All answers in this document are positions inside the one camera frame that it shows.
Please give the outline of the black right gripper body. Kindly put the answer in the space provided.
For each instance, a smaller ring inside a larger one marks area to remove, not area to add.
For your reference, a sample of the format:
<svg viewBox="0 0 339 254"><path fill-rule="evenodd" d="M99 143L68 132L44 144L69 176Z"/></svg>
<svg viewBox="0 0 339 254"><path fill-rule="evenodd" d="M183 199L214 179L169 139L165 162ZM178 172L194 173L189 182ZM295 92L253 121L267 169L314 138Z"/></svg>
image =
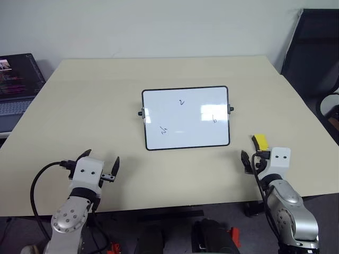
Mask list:
<svg viewBox="0 0 339 254"><path fill-rule="evenodd" d="M254 154L254 156L259 158L259 162L256 162L254 166L251 163L251 172L250 173L245 172L246 174L253 175L254 169L256 170L258 174L261 173L267 167L267 162L270 159L270 152L269 151L257 151Z"/></svg>

